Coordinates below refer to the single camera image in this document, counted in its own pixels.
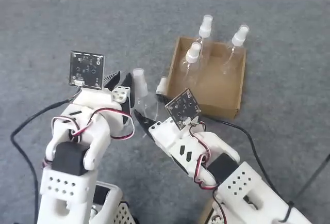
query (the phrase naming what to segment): black circuit board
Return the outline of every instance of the black circuit board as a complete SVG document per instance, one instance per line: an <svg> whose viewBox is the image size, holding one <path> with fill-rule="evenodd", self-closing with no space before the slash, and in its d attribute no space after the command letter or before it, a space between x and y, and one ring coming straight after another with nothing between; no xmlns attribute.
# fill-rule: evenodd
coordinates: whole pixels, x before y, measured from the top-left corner
<svg viewBox="0 0 330 224"><path fill-rule="evenodd" d="M186 89L165 106L173 121L182 130L202 111L190 89Z"/></svg>
<svg viewBox="0 0 330 224"><path fill-rule="evenodd" d="M101 90L103 72L104 55L71 51L70 85Z"/></svg>

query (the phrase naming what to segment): white spray nozzle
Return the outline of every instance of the white spray nozzle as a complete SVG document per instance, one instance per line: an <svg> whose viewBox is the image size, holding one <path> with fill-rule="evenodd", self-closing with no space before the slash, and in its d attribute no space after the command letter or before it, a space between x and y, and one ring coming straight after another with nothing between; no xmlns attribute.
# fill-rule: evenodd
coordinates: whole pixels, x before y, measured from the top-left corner
<svg viewBox="0 0 330 224"><path fill-rule="evenodd" d="M241 47L246 39L247 34L249 33L249 27L246 24L243 24L239 27L239 30L235 33L232 38L232 43L236 47Z"/></svg>
<svg viewBox="0 0 330 224"><path fill-rule="evenodd" d="M203 17L202 25L200 26L199 36L202 38L208 38L211 36L213 17L211 15L205 15Z"/></svg>
<svg viewBox="0 0 330 224"><path fill-rule="evenodd" d="M144 78L144 69L135 68L133 69L133 79L136 98L143 98L148 95L148 86Z"/></svg>
<svg viewBox="0 0 330 224"><path fill-rule="evenodd" d="M167 77L162 77L160 79L159 85L156 89L156 94L166 95L167 93Z"/></svg>
<svg viewBox="0 0 330 224"><path fill-rule="evenodd" d="M195 63L200 56L201 45L198 42L193 42L190 49L186 53L186 61L189 63Z"/></svg>

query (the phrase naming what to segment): white robotic arm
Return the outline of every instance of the white robotic arm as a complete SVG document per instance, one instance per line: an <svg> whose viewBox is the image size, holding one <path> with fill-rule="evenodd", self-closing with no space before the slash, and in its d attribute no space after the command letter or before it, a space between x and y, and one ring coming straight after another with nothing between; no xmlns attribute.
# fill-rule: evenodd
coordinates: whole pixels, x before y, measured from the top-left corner
<svg viewBox="0 0 330 224"><path fill-rule="evenodd" d="M189 132L190 127L188 125L180 131L170 117L165 122L154 123L148 131L156 145L172 157L189 177L196 176L205 186L217 187L214 196L221 203L226 220L219 205L214 202L214 211L206 223L281 223L288 204L247 162L239 165L238 153L216 134L204 132L198 127ZM210 149L211 157L206 166L200 167L198 175L195 175L199 156L207 154L198 139ZM296 208L291 210L286 223L311 224Z"/></svg>
<svg viewBox="0 0 330 224"><path fill-rule="evenodd" d="M129 87L119 87L120 102L129 96ZM97 182L97 167L110 145L110 134L123 129L123 115L114 111L97 112L77 140L72 133L88 125L95 110L121 110L108 89L81 89L73 103L52 121L53 138L46 148L40 194L38 224L109 224L116 218L135 223L122 191L115 185ZM117 214L118 209L125 210Z"/></svg>

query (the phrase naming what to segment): brown cardboard box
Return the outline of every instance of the brown cardboard box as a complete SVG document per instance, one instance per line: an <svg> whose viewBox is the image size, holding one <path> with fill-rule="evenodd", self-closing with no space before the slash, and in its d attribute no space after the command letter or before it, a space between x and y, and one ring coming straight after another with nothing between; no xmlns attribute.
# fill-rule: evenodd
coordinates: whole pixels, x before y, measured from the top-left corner
<svg viewBox="0 0 330 224"><path fill-rule="evenodd" d="M177 84L182 77L179 72L179 63L193 42L194 39L192 38L178 38L168 80L167 95L170 98L174 98L184 90L180 84ZM220 71L221 65L224 63L222 60L224 51L225 44L212 43L208 65L201 72L198 84L196 87L191 88L191 91L196 97L203 114L234 118L241 105L246 51L235 74L230 76L224 75Z"/></svg>

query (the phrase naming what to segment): gray carpet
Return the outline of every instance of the gray carpet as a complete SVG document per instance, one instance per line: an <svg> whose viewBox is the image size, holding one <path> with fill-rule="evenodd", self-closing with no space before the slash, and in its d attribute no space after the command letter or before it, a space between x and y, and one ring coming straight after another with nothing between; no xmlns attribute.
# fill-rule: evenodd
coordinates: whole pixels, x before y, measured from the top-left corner
<svg viewBox="0 0 330 224"><path fill-rule="evenodd" d="M2 223L32 223L31 173L9 134L29 115L74 93L70 50L104 54L109 73L145 68L154 91L176 38L194 36L206 13L214 16L216 40L228 40L243 22L251 28L235 122L251 132L285 199L294 196L330 151L330 1L0 0ZM60 112L43 115L18 136L39 179L50 120ZM260 172L241 132L211 122L208 129ZM210 192L142 135L138 128L133 139L112 142L99 179L122 188L142 224L195 223ZM329 223L329 181L330 167L296 203L312 223Z"/></svg>

